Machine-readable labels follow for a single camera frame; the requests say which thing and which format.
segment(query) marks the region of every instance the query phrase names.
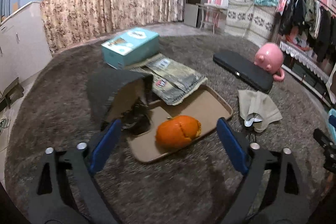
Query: blue box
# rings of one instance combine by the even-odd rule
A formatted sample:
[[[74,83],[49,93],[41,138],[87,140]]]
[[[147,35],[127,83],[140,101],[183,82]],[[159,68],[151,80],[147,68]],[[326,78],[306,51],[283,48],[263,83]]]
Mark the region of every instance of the blue box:
[[[134,28],[104,42],[101,46],[105,62],[115,69],[123,69],[157,54],[159,34]]]

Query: tile floor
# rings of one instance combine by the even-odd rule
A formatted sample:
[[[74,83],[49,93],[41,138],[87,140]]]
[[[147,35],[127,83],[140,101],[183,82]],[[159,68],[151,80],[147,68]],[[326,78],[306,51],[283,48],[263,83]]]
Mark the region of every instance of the tile floor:
[[[153,24],[153,25],[147,25],[146,29],[152,30],[157,32],[160,36],[186,36],[186,35],[212,35],[212,31],[205,30],[205,29],[196,29],[187,25],[184,25],[183,23],[164,23],[164,24]],[[112,35],[107,35],[100,38],[95,38],[89,41],[83,41],[81,44],[71,47],[79,47],[82,45],[87,45],[90,43],[95,43],[97,41],[101,41],[110,37],[114,37],[120,32],[114,33]],[[6,152],[7,152],[7,145],[9,142],[9,138],[11,135],[11,129],[13,127],[13,124],[15,122],[15,119],[17,117],[18,111],[20,109],[21,103],[30,91],[32,85],[34,84],[34,81],[36,79],[37,75],[34,77],[32,81],[30,81],[29,84],[24,85],[24,96],[14,102],[10,110],[5,110],[3,112],[0,112],[0,117],[3,115],[7,115],[10,117],[10,124],[9,127],[6,128],[3,133],[0,135],[0,181],[2,185],[5,187],[5,180],[4,180],[4,168],[5,168],[5,159],[6,159]],[[321,104],[321,102],[307,89],[302,87],[304,92],[307,94],[308,98],[313,102],[313,104],[316,105],[317,109],[321,112],[321,114],[327,119],[327,112],[325,107]]]

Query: beige cloth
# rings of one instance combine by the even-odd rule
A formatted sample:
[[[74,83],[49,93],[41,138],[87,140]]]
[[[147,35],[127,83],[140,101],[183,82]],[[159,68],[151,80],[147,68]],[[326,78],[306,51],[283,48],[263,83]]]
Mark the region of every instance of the beige cloth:
[[[253,125],[254,131],[261,133],[267,126],[282,119],[275,103],[260,91],[238,90],[240,116],[245,126]]]

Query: floral curtain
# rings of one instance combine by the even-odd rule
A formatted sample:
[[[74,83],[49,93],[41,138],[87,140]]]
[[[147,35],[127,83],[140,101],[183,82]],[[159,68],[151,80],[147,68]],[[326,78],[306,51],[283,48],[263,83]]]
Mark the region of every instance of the floral curtain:
[[[183,19],[184,0],[43,0],[52,52],[115,30]]]

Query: white cabinet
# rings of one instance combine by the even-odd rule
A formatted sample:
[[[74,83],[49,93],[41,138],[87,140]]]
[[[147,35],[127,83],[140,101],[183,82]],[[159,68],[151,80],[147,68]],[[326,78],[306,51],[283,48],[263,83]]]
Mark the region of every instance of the white cabinet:
[[[29,3],[0,26],[0,47],[1,92],[17,77],[21,83],[48,64],[52,56],[39,3]]]

